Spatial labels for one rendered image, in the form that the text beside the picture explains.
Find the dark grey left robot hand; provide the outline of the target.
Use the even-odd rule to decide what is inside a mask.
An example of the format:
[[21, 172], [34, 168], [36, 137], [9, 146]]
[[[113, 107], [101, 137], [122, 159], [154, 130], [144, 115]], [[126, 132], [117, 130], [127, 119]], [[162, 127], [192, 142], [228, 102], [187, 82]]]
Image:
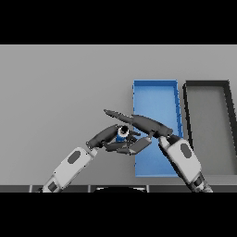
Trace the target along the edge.
[[137, 141], [136, 136], [140, 136], [140, 133], [136, 131], [132, 131], [130, 129], [129, 129], [129, 135], [125, 142], [118, 143], [116, 141], [118, 128], [120, 126], [125, 126], [125, 125], [115, 124], [100, 131], [91, 140], [89, 140], [86, 143], [87, 147], [90, 150], [92, 150], [95, 147], [97, 148], [104, 147], [107, 150], [107, 152], [113, 152], [113, 151], [119, 150], [120, 148], [129, 147], [130, 145], [134, 144]]

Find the blue bin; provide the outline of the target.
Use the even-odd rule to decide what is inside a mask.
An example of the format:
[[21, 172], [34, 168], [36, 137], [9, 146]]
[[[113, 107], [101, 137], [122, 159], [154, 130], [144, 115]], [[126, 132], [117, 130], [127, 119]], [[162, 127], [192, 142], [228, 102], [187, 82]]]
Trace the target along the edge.
[[[180, 95], [177, 80], [134, 80], [133, 114], [159, 121], [180, 137]], [[135, 176], [139, 178], [177, 177], [177, 173], [158, 147], [158, 139], [135, 156]]]

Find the dark grey bin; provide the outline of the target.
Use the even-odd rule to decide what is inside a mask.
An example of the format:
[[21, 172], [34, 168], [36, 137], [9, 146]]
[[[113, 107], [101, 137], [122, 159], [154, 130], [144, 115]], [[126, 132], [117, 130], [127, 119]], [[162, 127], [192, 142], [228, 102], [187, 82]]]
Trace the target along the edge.
[[237, 119], [228, 80], [186, 81], [188, 140], [206, 175], [237, 175]]

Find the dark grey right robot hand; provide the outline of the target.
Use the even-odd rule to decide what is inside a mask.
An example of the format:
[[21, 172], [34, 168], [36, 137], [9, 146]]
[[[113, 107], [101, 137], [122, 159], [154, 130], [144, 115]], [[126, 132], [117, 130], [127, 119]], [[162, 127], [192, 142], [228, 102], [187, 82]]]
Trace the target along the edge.
[[121, 154], [139, 154], [142, 150], [144, 150], [144, 148], [151, 144], [153, 137], [157, 139], [163, 137], [169, 143], [176, 143], [180, 139], [179, 136], [173, 134], [173, 130], [171, 128], [151, 118], [140, 115], [132, 115], [131, 117], [128, 117], [122, 113], [107, 109], [105, 109], [105, 113], [112, 118], [129, 123], [134, 128], [146, 134], [146, 137], [137, 140], [133, 144], [128, 145], [125, 148], [119, 148], [118, 152]]

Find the blue pipe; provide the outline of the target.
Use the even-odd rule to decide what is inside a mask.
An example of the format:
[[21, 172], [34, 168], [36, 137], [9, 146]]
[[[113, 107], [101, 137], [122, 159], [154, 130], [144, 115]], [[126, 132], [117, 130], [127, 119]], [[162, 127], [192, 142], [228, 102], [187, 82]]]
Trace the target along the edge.
[[118, 143], [122, 143], [122, 142], [125, 142], [127, 137], [129, 135], [129, 128], [127, 126], [120, 126], [118, 128], [118, 133], [117, 133], [117, 136], [116, 136], [116, 141]]

